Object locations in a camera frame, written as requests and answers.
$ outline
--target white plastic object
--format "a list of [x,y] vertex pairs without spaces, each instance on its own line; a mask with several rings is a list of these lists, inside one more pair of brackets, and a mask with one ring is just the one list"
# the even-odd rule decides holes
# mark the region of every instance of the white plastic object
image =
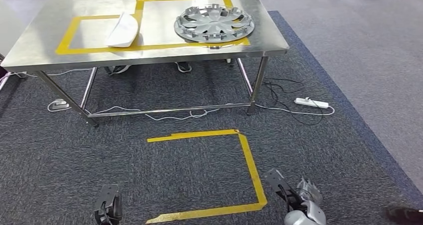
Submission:
[[111,47],[129,47],[138,33],[137,20],[128,13],[122,13],[118,22],[106,40]]
[[322,109],[327,109],[329,107],[329,103],[311,100],[310,98],[305,98],[305,99],[296,98],[294,102],[296,104],[319,107],[319,108],[322,108]]

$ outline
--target table top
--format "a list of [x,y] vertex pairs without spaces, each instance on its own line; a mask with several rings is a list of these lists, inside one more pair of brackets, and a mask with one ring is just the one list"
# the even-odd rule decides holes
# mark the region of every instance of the table top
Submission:
[[[254,20],[254,31],[225,44],[196,43],[175,33],[175,19],[186,8],[212,3],[244,10]],[[138,20],[140,34],[128,48],[106,47],[122,12]],[[288,48],[259,0],[47,0],[2,67],[21,72],[261,57]]]

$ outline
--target floor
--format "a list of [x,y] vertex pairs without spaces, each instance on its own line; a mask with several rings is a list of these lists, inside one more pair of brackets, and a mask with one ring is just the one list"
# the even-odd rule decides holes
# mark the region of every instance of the floor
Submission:
[[[7,0],[28,23],[44,0]],[[423,0],[262,0],[423,191]]]
[[[322,193],[320,206],[329,225],[394,225],[387,221],[385,207],[423,207],[417,188],[404,189],[404,182],[410,183],[407,176],[393,177],[394,171],[384,167],[384,161],[390,161],[393,170],[398,169],[382,145],[375,152],[374,144],[362,136],[352,122],[358,116],[350,116],[350,106],[339,100],[339,89],[333,90],[328,79],[321,79],[324,70],[294,31],[277,11],[269,14],[291,48],[284,56],[271,57],[266,71],[274,78],[304,83],[266,81],[283,86],[285,93],[279,88],[274,92],[292,110],[320,113],[318,108],[299,108],[293,102],[295,97],[312,93],[331,101],[335,114],[322,118],[257,108],[246,116],[244,108],[233,108],[182,121],[154,121],[144,115],[97,118],[100,124],[94,128],[71,110],[48,113],[46,105],[56,95],[40,79],[12,77],[0,100],[0,207],[7,205],[0,209],[0,221],[7,225],[92,225],[93,204],[101,186],[116,183],[123,193],[122,225],[144,224],[160,214],[258,202],[263,207],[257,211],[160,224],[282,225],[286,206],[264,179],[271,168],[277,168],[292,186],[301,175],[310,178]],[[242,61],[253,78],[259,58]],[[240,103],[248,98],[236,66],[225,60],[191,65],[190,73],[178,72],[173,63],[131,66],[113,76],[100,69],[87,109],[187,107]],[[80,101],[89,76],[90,71],[74,71],[53,79]],[[262,89],[258,101],[273,104],[268,88]],[[223,129],[239,130],[248,141],[251,157],[237,134],[147,140]],[[249,167],[247,155],[253,158]],[[251,161],[259,178],[251,172]],[[260,182],[263,189],[255,186]]]

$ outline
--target black cable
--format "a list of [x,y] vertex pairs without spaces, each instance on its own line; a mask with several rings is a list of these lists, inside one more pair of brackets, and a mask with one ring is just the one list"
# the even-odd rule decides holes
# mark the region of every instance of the black cable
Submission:
[[285,189],[283,189],[282,185],[278,185],[278,187],[280,188],[280,190],[282,191],[282,195],[285,198],[285,203],[286,203],[286,213],[289,213],[289,211],[291,210],[289,208],[289,200],[288,200],[288,196],[286,195]]
[[276,78],[271,78],[271,77],[267,77],[267,78],[265,78],[265,79],[267,79],[267,80],[269,80],[269,79],[273,79],[273,80],[290,81],[290,82],[294,82],[294,83],[297,83],[297,84],[300,84],[300,85],[301,85],[301,87],[300,87],[299,89],[297,89],[297,90],[290,91],[290,92],[286,92],[286,91],[283,89],[283,87],[282,87],[281,85],[279,85],[279,84],[275,84],[276,86],[278,86],[278,87],[282,90],[282,92],[284,92],[284,93],[286,93],[286,94],[295,93],[295,92],[298,92],[298,91],[301,91],[301,90],[303,90],[303,89],[304,89],[304,83],[303,83],[303,82],[296,81],[296,80],[293,80],[293,79],[276,79]]
[[106,222],[108,222],[109,225],[113,225],[112,222],[110,221],[111,218],[106,213],[106,202],[103,202],[101,206],[103,207],[103,213],[104,213],[104,218],[106,219]]
[[[295,83],[299,83],[299,84],[301,84],[301,85],[303,85],[303,83],[302,82],[299,82],[299,81],[295,81],[295,80],[291,80],[291,79],[275,79],[275,78],[265,78],[265,79],[274,79],[274,80],[287,80],[287,81],[292,81],[292,82],[295,82]],[[281,104],[282,106],[284,106],[287,110],[289,110],[289,111],[291,111],[291,109],[286,105],[286,104],[284,104],[284,103],[282,103],[281,101],[279,101],[279,96],[277,95],[277,93],[274,91],[274,89],[273,89],[273,85],[275,85],[275,86],[277,86],[277,87],[279,87],[281,90],[282,90],[282,92],[284,92],[284,93],[287,93],[287,94],[290,94],[290,93],[294,93],[294,92],[298,92],[298,91],[300,91],[300,90],[302,90],[302,89],[304,89],[304,86],[301,88],[301,89],[298,89],[298,90],[295,90],[295,91],[291,91],[291,92],[285,92],[285,90],[283,89],[283,87],[281,86],[281,85],[279,85],[279,84],[274,84],[274,83],[272,83],[272,82],[263,82],[263,84],[265,85],[265,87],[266,88],[268,88],[269,90],[270,90],[270,95],[272,96],[272,99],[273,99],[273,101],[274,101],[274,104],[273,104],[273,106],[275,106],[277,103],[279,103],[279,104]],[[304,123],[304,122],[302,122],[301,120],[299,120],[298,118],[296,118],[295,117],[295,115],[293,114],[293,113],[290,113],[291,114],[291,116],[292,116],[292,118],[294,118],[296,121],[298,121],[299,123],[301,123],[301,124],[304,124],[304,125],[309,125],[309,126],[313,126],[313,125],[317,125],[317,124],[319,124],[320,122],[322,122],[322,120],[323,120],[323,110],[322,110],[322,108],[321,107],[319,107],[314,101],[313,101],[313,103],[316,105],[316,107],[317,108],[319,108],[319,110],[320,110],[320,113],[322,114],[321,116],[320,116],[320,119],[319,119],[319,121],[317,121],[316,123],[311,123],[311,124],[309,124],[309,123]]]

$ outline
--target stainless steel table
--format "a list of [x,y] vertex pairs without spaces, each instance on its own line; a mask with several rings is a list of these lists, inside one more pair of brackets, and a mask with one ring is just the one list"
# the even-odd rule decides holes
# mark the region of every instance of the stainless steel table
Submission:
[[[221,44],[185,41],[174,32],[176,16],[193,5],[220,3],[250,14],[255,30],[247,38]],[[128,48],[109,48],[105,39],[122,12],[139,22],[140,36]],[[34,71],[89,124],[93,117],[248,107],[254,110],[269,56],[286,53],[285,39],[259,0],[47,0],[21,35],[2,66],[11,72]],[[252,88],[240,58],[261,57]],[[142,65],[195,60],[236,58],[248,93],[248,102],[152,111],[90,114],[85,105],[98,67]],[[78,105],[43,71],[93,68],[82,102]]]

